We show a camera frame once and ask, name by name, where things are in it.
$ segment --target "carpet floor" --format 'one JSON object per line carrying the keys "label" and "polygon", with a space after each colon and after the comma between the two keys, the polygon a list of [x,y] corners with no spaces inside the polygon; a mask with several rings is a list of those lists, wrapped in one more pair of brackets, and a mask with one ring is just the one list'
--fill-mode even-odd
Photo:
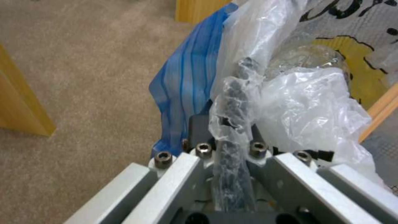
{"label": "carpet floor", "polygon": [[0,129],[0,223],[62,223],[160,137],[148,85],[193,26],[175,0],[0,0],[0,43],[57,126]]}

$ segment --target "wooden furniture panel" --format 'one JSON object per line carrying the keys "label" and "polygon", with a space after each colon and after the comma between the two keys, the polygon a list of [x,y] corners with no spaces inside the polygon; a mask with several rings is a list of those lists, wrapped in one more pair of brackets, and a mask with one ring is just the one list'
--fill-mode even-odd
{"label": "wooden furniture panel", "polygon": [[0,127],[50,136],[55,126],[0,45]]}

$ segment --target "striped plastic bag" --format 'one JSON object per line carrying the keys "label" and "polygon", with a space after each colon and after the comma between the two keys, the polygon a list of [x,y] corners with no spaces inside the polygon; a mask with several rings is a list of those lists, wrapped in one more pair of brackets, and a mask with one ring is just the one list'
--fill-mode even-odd
{"label": "striped plastic bag", "polygon": [[198,114],[210,98],[222,24],[237,8],[235,4],[226,5],[196,25],[149,85],[162,114],[162,136],[154,144],[152,156],[164,150],[173,155],[181,153],[189,117]]}

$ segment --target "metal frame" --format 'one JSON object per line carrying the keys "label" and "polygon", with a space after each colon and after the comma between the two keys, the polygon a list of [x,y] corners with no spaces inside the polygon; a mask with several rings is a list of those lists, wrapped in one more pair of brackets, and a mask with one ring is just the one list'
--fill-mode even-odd
{"label": "metal frame", "polygon": [[156,181],[155,172],[132,163],[65,224],[121,223]]}
{"label": "metal frame", "polygon": [[319,169],[321,177],[383,223],[398,223],[398,198],[347,165]]}
{"label": "metal frame", "polygon": [[188,209],[194,202],[204,181],[200,158],[182,153],[123,224],[170,223],[180,208]]}
{"label": "metal frame", "polygon": [[290,153],[249,164],[252,176],[287,212],[308,209],[321,223],[379,223]]}

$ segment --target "clear plastic bag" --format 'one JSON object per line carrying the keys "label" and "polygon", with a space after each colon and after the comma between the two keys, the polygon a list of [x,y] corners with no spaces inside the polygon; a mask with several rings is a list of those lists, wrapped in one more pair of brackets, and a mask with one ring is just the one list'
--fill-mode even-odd
{"label": "clear plastic bag", "polygon": [[267,80],[295,68],[340,68],[344,72],[344,79],[349,86],[349,69],[344,57],[330,47],[324,45],[302,45],[286,48],[278,52],[270,61],[265,72]]}
{"label": "clear plastic bag", "polygon": [[348,164],[382,185],[372,155],[358,143],[371,118],[349,97],[341,69],[295,68],[282,73],[262,88],[261,111],[256,124],[270,146],[286,152],[334,151],[332,164]]}
{"label": "clear plastic bag", "polygon": [[386,73],[382,82],[387,88],[398,81],[398,42],[377,49],[368,54],[366,59],[373,67]]}
{"label": "clear plastic bag", "polygon": [[259,115],[259,90],[274,49],[295,29],[305,6],[305,0],[249,0],[224,22],[209,122],[217,140],[216,210],[256,209],[245,158]]}

